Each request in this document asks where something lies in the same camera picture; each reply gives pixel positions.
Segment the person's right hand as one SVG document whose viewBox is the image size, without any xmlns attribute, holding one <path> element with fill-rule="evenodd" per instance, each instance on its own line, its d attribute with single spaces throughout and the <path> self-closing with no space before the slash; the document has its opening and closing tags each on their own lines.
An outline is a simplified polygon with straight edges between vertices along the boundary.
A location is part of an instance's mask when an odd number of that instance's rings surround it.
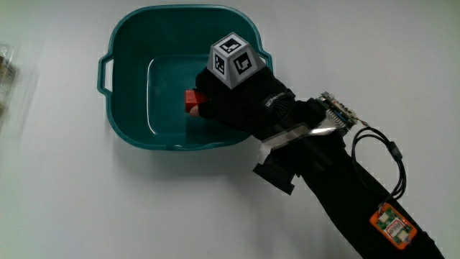
<svg viewBox="0 0 460 259">
<path fill-rule="evenodd" d="M 208 64 L 195 77 L 195 89 L 208 98 L 197 106 L 200 117 L 259 139 L 268 137 L 263 131 L 285 117 L 295 102 L 295 94 L 234 32 L 212 44 Z"/>
</svg>

